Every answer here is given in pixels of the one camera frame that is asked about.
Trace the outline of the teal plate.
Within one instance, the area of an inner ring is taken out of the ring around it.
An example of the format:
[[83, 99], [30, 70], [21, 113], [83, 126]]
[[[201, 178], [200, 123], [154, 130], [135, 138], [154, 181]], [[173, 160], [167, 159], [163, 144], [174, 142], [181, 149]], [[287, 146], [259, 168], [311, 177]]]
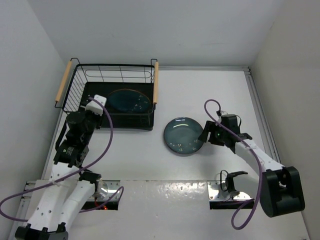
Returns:
[[150, 105], [150, 99], [140, 91], [119, 89], [107, 97], [109, 105], [122, 113], [145, 113]]
[[203, 127], [189, 117], [178, 117], [171, 120], [163, 130], [166, 146], [178, 155], [192, 155], [199, 151], [203, 142], [198, 138]]

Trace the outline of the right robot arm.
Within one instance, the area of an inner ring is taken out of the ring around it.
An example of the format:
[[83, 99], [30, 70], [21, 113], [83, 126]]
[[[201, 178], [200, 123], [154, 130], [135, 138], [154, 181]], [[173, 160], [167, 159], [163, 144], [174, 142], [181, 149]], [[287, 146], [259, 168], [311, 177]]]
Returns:
[[229, 148], [257, 173], [259, 202], [268, 217], [305, 209], [299, 171], [269, 157], [248, 133], [241, 132], [236, 115], [222, 115], [218, 122], [208, 120], [198, 140]]

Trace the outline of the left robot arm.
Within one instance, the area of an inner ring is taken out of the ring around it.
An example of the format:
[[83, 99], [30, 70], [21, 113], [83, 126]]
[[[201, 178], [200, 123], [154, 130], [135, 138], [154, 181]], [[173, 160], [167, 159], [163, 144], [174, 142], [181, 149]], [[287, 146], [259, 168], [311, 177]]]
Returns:
[[104, 109], [91, 101], [84, 111], [67, 115], [66, 139], [56, 144], [47, 187], [26, 226], [17, 228], [17, 240], [66, 240], [84, 203], [97, 188], [100, 174], [77, 170], [89, 152], [89, 142], [99, 127]]

